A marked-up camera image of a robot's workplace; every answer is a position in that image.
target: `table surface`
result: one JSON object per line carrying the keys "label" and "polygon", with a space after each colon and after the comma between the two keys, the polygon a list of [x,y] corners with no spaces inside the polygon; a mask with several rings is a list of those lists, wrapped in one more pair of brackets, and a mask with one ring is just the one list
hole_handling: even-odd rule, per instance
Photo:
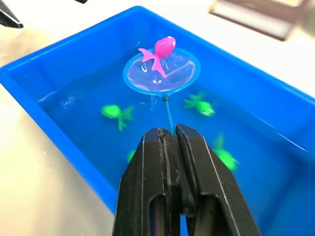
{"label": "table surface", "polygon": [[[142,5],[315,97],[315,39],[287,42],[207,13],[211,0],[7,0],[23,30],[0,26],[0,65]],[[0,86],[0,235],[106,236],[114,216],[30,116]]]}

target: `fish fin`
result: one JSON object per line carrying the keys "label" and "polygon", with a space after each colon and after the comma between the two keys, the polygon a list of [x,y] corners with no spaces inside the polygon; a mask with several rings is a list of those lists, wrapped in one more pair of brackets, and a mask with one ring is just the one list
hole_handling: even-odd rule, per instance
{"label": "fish fin", "polygon": [[158,56],[154,57],[152,70],[157,70],[163,76],[163,78],[166,78],[165,71],[163,70],[163,67],[162,67],[162,64],[161,64],[161,60],[160,60],[160,58]]}
{"label": "fish fin", "polygon": [[127,159],[128,159],[128,163],[131,161],[131,159],[133,158],[133,155],[136,153],[136,150],[130,151],[128,153]]}
{"label": "fish fin", "polygon": [[144,48],[139,48],[138,50],[142,52],[142,54],[144,55],[142,62],[146,62],[147,60],[150,60],[150,59],[155,59],[155,55],[151,53],[150,51]]}
{"label": "fish fin", "polygon": [[126,124],[123,122],[123,119],[118,119],[118,128],[122,132],[124,128],[126,128]]}
{"label": "fish fin", "polygon": [[190,95],[192,101],[199,102],[202,101],[205,98],[205,94],[200,92],[198,95]]}
{"label": "fish fin", "polygon": [[184,99],[184,108],[190,109],[190,108],[194,108],[196,106],[196,103],[193,101],[189,101],[189,100],[185,100]]}
{"label": "fish fin", "polygon": [[132,117],[133,109],[134,109],[134,106],[130,106],[130,107],[127,107],[126,109],[124,109],[122,119],[132,121],[133,120],[133,117]]}
{"label": "fish fin", "polygon": [[224,142],[224,134],[220,133],[219,137],[213,142],[213,146],[216,150],[223,149],[223,142]]}

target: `green toy fish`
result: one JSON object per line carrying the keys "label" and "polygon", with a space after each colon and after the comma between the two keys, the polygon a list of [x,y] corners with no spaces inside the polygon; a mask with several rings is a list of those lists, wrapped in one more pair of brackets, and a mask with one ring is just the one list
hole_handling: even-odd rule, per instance
{"label": "green toy fish", "polygon": [[135,154],[136,150],[133,150],[133,151],[130,151],[127,155],[127,160],[128,160],[128,163],[131,161],[133,155]]}
{"label": "green toy fish", "polygon": [[234,171],[238,167],[238,162],[234,159],[231,153],[223,149],[223,141],[224,136],[220,133],[218,139],[214,142],[215,153],[229,170]]}
{"label": "green toy fish", "polygon": [[205,97],[203,93],[189,96],[191,98],[191,101],[184,99],[184,108],[195,108],[199,113],[207,117],[211,117],[214,115],[215,111],[213,110],[212,105],[209,102],[203,101]]}
{"label": "green toy fish", "polygon": [[102,107],[102,114],[110,119],[118,119],[118,128],[122,132],[126,128],[124,120],[132,121],[132,111],[134,106],[127,107],[123,111],[117,105],[107,105]]}

